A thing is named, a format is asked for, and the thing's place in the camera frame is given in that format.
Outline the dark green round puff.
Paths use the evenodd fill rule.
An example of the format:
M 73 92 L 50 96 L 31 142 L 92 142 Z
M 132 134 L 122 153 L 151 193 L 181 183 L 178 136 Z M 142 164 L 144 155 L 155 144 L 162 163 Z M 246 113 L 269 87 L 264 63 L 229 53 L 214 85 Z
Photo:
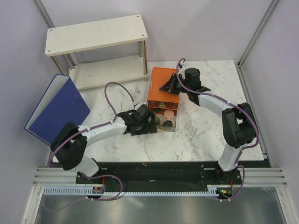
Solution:
M 163 126 L 166 126 L 166 127 L 174 127 L 175 126 L 175 123 L 172 119 L 166 119 L 164 122 L 163 122 Z

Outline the pink round puff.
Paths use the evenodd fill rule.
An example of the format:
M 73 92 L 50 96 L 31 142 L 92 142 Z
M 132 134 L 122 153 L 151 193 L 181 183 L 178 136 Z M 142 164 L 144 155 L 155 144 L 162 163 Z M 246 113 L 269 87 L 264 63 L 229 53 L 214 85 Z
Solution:
M 164 116 L 167 118 L 167 119 L 171 119 L 175 116 L 175 113 L 173 110 L 165 110 L 164 111 Z

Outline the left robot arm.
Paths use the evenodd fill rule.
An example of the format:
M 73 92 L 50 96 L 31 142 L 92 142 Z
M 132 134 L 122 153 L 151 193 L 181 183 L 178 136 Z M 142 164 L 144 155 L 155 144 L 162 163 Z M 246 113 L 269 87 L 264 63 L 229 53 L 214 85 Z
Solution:
M 74 169 L 84 175 L 94 176 L 100 166 L 85 155 L 86 149 L 101 140 L 130 134 L 131 136 L 157 133 L 154 112 L 145 104 L 136 110 L 120 112 L 113 120 L 95 125 L 77 126 L 67 123 L 50 145 L 52 155 L 64 170 Z

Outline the clear acrylic bottom drawer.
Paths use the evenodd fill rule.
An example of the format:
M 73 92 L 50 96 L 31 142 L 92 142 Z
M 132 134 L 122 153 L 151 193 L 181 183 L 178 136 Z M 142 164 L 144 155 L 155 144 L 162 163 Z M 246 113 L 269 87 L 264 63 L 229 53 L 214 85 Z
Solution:
M 167 118 L 162 114 L 155 114 L 156 125 L 158 131 L 175 132 L 176 129 L 176 116 Z

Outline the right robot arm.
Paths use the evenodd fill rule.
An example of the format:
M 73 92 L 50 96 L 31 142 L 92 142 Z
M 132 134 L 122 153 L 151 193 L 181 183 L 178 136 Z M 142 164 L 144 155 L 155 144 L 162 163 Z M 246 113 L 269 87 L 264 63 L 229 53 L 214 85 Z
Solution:
M 186 93 L 190 101 L 222 119 L 222 131 L 226 141 L 218 160 L 222 171 L 235 169 L 243 150 L 255 146 L 251 145 L 253 140 L 258 144 L 259 134 L 251 106 L 248 103 L 234 105 L 215 95 L 201 84 L 199 69 L 177 70 L 159 90 L 173 95 Z

